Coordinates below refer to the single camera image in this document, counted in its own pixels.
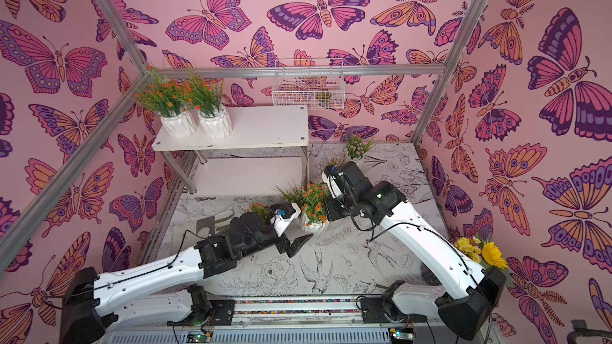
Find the orange plant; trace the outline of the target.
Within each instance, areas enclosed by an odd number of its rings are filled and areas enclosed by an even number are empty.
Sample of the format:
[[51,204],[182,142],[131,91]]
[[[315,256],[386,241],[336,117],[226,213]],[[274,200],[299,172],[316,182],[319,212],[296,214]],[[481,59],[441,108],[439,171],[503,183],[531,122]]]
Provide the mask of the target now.
[[234,124],[223,103],[223,79],[204,78],[191,73],[185,83],[186,102],[194,108],[205,134],[214,140],[229,136]]
[[301,228],[306,233],[319,234],[328,225],[324,201],[328,197],[324,183],[309,183],[301,188]]
[[197,127],[190,113],[186,85],[167,78],[153,66],[148,66],[146,70],[148,83],[137,91],[137,102],[159,116],[172,138],[183,139],[193,135]]
[[262,205],[259,202],[251,202],[249,207],[244,210],[242,216],[246,217],[248,221],[268,225],[272,217],[272,210],[267,205]]

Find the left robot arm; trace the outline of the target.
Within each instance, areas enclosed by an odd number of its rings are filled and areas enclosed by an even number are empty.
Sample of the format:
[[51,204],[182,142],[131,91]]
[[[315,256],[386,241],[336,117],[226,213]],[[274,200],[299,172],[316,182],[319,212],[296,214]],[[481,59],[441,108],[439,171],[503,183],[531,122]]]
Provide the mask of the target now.
[[213,307],[196,280],[205,280],[231,269],[244,257],[269,247],[295,256],[311,239],[306,234],[295,240],[285,235],[290,221],[280,220],[280,229],[256,213],[235,218],[224,233],[207,237],[167,259],[118,272],[96,274],[91,268],[79,271],[62,299],[62,343],[93,343],[118,322],[118,309],[164,288],[189,283],[192,305],[187,317],[198,323],[212,319]]

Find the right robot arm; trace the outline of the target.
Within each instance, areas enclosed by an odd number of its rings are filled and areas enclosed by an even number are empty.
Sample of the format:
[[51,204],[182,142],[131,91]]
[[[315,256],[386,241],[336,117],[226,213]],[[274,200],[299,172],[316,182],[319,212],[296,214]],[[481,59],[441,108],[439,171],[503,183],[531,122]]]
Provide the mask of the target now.
[[382,234],[390,233],[406,245],[438,279],[437,287],[416,288],[393,283],[382,296],[387,315],[422,315],[441,320],[457,337],[472,341],[485,323],[490,323],[505,287],[502,270],[484,268],[439,234],[387,181],[373,185],[350,161],[327,166],[322,179],[330,196],[325,208],[331,221],[366,218]]

